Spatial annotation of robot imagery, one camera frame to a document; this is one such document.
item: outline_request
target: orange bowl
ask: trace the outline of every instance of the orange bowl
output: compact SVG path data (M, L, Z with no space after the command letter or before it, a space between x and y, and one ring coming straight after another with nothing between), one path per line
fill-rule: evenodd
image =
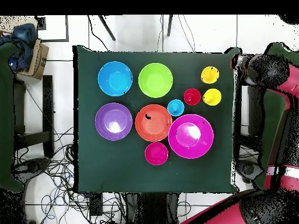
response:
M166 138L171 124L172 117L168 110L157 104L143 107L135 119L139 136L150 142L158 142Z

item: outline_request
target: blue cloth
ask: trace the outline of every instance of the blue cloth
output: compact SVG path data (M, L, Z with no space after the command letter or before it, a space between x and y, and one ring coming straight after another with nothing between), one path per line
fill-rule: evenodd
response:
M9 66L13 71L29 69L36 39L36 31L31 23L16 26L12 35L0 37L0 46L12 42L19 48L9 59Z

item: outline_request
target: dark green tablecloth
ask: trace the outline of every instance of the dark green tablecloth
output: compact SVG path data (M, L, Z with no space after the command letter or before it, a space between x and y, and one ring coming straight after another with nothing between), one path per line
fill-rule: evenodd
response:
M79 183L80 192L212 192L232 193L231 185L231 121L234 95L234 76L230 59L239 49L228 54L156 53L156 52L93 52L77 46L78 52L78 115L79 115ZM101 67L110 61L125 63L132 71L133 85L123 96L110 97L98 85ZM138 75L149 63L166 65L173 75L170 92L153 99L140 90ZM214 66L219 80L208 85L200 80L202 70ZM148 104L167 107L173 99L183 100L188 88L197 88L201 95L209 88L219 89L222 101L211 107L203 103L185 106L184 114L198 114L206 118L214 130L214 143L203 157L184 159L176 155L168 144L169 157L162 166L152 166L144 158L149 142L143 140L133 125L122 140L108 141L95 128L95 115L106 103L125 105L135 120L138 110Z

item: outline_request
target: green bowl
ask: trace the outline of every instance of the green bowl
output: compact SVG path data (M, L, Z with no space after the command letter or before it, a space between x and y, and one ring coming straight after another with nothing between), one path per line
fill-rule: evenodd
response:
M171 71L164 64L148 64L141 70L138 84L141 91L149 97L165 96L172 87Z

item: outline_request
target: cardboard box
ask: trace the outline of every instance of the cardboard box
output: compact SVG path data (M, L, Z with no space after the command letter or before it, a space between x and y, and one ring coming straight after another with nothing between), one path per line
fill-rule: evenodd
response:
M37 32L37 20L26 16L0 16L0 32L12 33L15 26L32 23ZM49 48L37 39L33 49L32 60L28 71L20 71L19 74L42 79L46 65Z

